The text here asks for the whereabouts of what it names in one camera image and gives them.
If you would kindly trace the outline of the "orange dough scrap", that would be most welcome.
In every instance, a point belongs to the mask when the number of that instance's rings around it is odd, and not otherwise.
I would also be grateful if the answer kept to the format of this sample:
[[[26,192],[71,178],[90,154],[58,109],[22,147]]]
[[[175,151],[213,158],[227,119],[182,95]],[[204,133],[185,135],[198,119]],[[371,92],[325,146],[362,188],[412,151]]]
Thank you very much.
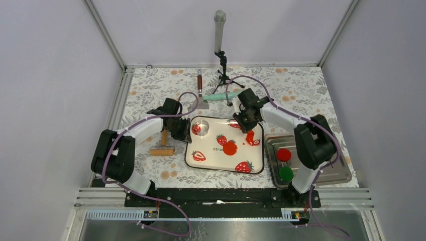
[[[250,146],[254,146],[255,145],[255,139],[254,139],[254,132],[252,130],[248,131],[246,133],[246,142],[250,145]]]

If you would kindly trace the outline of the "small round metal cup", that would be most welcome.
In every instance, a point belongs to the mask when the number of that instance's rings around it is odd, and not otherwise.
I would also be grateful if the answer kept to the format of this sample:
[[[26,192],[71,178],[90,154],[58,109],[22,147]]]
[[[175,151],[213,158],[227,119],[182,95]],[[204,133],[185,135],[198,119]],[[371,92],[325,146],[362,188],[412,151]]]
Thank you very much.
[[[200,137],[206,136],[209,130],[209,123],[206,120],[199,120],[192,126],[192,132]]]

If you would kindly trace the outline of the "strawberry print white tray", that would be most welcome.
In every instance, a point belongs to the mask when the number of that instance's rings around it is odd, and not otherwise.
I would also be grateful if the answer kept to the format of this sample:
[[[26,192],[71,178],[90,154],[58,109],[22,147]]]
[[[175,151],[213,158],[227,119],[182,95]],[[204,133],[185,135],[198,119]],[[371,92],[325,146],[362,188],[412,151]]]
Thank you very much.
[[[196,116],[185,162],[192,168],[259,174],[264,170],[263,127],[243,133],[233,119]]]

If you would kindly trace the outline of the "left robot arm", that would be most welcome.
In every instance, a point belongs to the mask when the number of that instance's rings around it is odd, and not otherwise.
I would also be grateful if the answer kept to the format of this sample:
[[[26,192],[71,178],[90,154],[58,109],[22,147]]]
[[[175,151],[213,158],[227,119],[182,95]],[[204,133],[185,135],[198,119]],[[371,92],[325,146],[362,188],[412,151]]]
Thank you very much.
[[[180,102],[167,98],[162,106],[148,111],[145,118],[130,127],[102,131],[91,170],[137,192],[136,199],[143,206],[152,205],[156,193],[150,189],[151,181],[135,170],[135,149],[137,144],[162,131],[168,131],[177,141],[191,143],[190,120],[183,118],[182,110]]]

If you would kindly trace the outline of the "orange dough piece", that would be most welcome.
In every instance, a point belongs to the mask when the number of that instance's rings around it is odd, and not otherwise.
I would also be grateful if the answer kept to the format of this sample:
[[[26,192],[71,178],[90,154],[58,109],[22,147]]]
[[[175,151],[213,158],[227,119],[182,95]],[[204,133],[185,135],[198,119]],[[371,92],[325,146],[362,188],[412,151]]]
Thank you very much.
[[[238,147],[236,145],[236,142],[233,140],[230,140],[223,145],[223,152],[228,156],[236,154],[237,149]]]

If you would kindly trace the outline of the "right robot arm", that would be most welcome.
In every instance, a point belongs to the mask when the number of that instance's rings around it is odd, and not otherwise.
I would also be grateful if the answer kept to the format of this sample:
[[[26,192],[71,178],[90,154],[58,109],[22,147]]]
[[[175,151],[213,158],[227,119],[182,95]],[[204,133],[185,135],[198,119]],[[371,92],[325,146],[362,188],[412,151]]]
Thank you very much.
[[[293,206],[302,206],[307,202],[307,192],[313,186],[320,170],[340,151],[327,120],[319,115],[308,119],[263,100],[248,104],[234,99],[232,104],[235,110],[233,118],[242,132],[248,133],[259,122],[267,122],[294,136],[300,165],[290,182],[293,190],[289,191],[288,200]]]

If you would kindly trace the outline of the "wooden dough roller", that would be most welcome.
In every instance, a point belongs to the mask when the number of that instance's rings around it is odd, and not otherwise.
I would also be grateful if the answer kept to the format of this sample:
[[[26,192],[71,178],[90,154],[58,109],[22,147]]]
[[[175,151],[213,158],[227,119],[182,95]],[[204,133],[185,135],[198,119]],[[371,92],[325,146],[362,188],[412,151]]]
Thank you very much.
[[[167,145],[169,131],[163,130],[161,134],[161,140],[159,146],[151,147],[150,155],[151,156],[173,156],[175,152],[175,147]]]

